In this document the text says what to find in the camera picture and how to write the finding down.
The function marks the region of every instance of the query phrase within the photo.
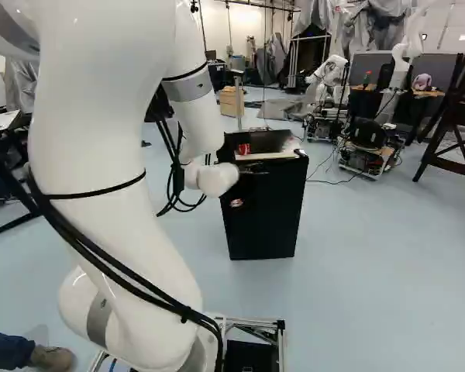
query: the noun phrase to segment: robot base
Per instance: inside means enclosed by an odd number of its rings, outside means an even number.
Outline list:
[[[224,372],[285,372],[286,330],[284,320],[280,319],[243,319],[212,315],[222,329],[224,340]],[[249,342],[232,339],[234,330],[250,336]],[[198,337],[210,337],[208,331],[198,331]],[[111,364],[113,357],[100,351],[93,360],[88,372],[135,372],[130,366]]]

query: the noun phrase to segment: person's foot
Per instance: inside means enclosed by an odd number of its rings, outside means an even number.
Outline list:
[[[73,363],[74,354],[69,349],[37,345],[29,358],[28,367],[47,372],[64,372],[70,370]]]

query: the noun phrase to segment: black wire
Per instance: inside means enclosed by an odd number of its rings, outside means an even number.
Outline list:
[[[338,182],[330,182],[330,181],[322,181],[322,180],[307,180],[307,182],[319,182],[320,184],[347,184],[348,182],[352,181],[356,176],[360,176],[365,170],[362,170],[360,173],[354,174],[349,180],[345,181],[338,181]]]
[[[382,108],[379,110],[379,112],[374,116],[374,120],[384,111],[384,109],[391,103],[391,101],[393,100],[393,98],[395,97],[395,95],[398,93],[398,89],[396,89],[393,93],[393,95],[391,96],[391,98],[389,98],[389,101],[386,102],[386,104],[384,106],[382,106]]]
[[[310,181],[310,178],[312,178],[312,176],[319,170],[319,168],[324,165],[327,160],[329,160],[331,158],[331,156],[341,147],[341,146],[334,146],[333,149],[332,149],[332,152],[330,153],[330,155],[327,157],[327,159],[325,159],[323,162],[321,162],[319,165],[317,165],[317,167],[315,167],[315,170],[306,178],[306,181]]]
[[[174,141],[172,140],[172,135],[171,131],[169,130],[169,127],[167,125],[167,122],[165,121],[165,118],[160,118],[160,121],[157,121],[157,127],[160,131],[160,134],[162,136],[162,139],[164,140],[165,146],[167,148],[167,152],[169,153],[169,156],[172,160],[172,166],[170,167],[170,173],[169,177],[167,179],[167,188],[166,188],[166,194],[167,194],[167,204],[162,208],[157,213],[157,217],[161,217],[162,215],[165,215],[172,209],[178,212],[192,212],[194,211],[199,205],[203,204],[203,202],[206,200],[206,196],[202,195],[199,200],[194,203],[190,204],[181,199],[181,192],[182,191],[175,191],[171,190],[171,185],[172,185],[172,180],[173,177],[176,176],[177,171],[181,171],[181,164],[179,161],[179,154],[181,152],[181,144],[182,140],[184,137],[183,130],[181,126],[178,123],[178,131],[177,131],[177,145],[174,145]],[[207,154],[205,156],[205,164],[210,165],[210,159],[211,155]],[[184,207],[187,208],[179,208],[177,206],[178,203],[181,203]]]
[[[182,322],[190,320],[196,325],[211,332],[217,338],[219,344],[215,371],[220,372],[222,370],[223,341],[221,329],[216,321],[201,314],[200,312],[196,312],[192,308],[180,303],[175,298],[172,298],[170,295],[160,290],[147,279],[141,277],[138,273],[132,271],[126,265],[110,256],[102,248],[93,243],[82,232],[73,227],[71,223],[51,205],[50,200],[45,198],[45,195],[43,195],[43,193],[39,190],[32,174],[29,175],[28,185],[31,188],[33,197],[38,204],[40,211],[43,213],[48,223],[51,224],[59,235],[90,264],[136,297],[181,316]],[[100,258],[160,298],[155,298],[138,287],[135,287],[126,279],[120,277],[114,270],[102,262]]]

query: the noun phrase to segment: black pedestal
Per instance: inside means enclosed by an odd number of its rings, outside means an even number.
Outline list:
[[[286,131],[266,133],[286,137]],[[226,144],[218,152],[219,161],[235,163],[243,170],[239,181],[220,198],[229,256],[231,260],[293,257],[308,157],[299,153],[288,159],[236,160],[234,149],[248,135],[226,134]]]

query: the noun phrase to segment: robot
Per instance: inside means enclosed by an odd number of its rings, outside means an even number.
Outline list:
[[[341,133],[347,110],[339,105],[348,103],[350,87],[346,86],[346,78],[343,85],[340,83],[348,66],[346,58],[333,54],[305,79],[310,85],[305,93],[304,105],[308,113],[303,118],[303,127],[309,142],[333,141]]]
[[[330,56],[313,74],[305,78],[305,82],[310,84],[306,91],[307,102],[315,103],[315,107],[323,104],[325,99],[336,93],[336,89],[342,87],[336,82],[341,78],[344,67],[348,64],[348,60],[336,54]],[[349,89],[345,92],[340,92],[346,96],[349,94]]]
[[[140,149],[144,113],[162,81],[187,138],[186,185],[217,197],[239,177],[232,164],[196,160],[222,146],[224,129],[187,2],[0,0],[0,54],[41,54],[28,149],[39,206],[51,205],[76,242],[102,247],[133,273],[114,269],[128,291],[70,248],[78,266],[59,292],[65,323],[138,371],[220,370],[221,340],[196,319],[219,327],[201,316],[200,289],[159,227]],[[160,291],[153,303],[134,294],[144,281]]]

